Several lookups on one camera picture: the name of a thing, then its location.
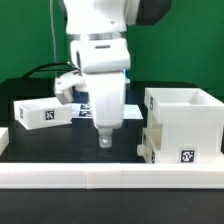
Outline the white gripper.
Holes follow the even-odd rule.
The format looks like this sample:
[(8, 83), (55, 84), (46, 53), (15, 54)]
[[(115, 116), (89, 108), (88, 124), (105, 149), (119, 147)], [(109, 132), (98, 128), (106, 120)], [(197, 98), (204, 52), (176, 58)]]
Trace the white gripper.
[(122, 126), (126, 79), (130, 55), (124, 38), (72, 41), (72, 63), (80, 74), (67, 73), (55, 79), (54, 92), (62, 104), (73, 100), (72, 88), (89, 93), (90, 109), (99, 130), (99, 146), (112, 146), (112, 129)]

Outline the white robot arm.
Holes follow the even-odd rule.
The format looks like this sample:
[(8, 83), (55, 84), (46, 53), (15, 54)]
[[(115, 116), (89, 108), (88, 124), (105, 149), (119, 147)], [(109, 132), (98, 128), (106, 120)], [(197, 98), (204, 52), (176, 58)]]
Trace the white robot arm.
[(58, 100), (73, 101), (73, 91), (86, 91), (99, 145), (112, 146), (112, 133), (123, 124), (126, 78), (131, 57), (125, 39), (129, 25), (154, 25), (172, 0), (62, 0), (67, 19), (72, 64), (55, 80)]

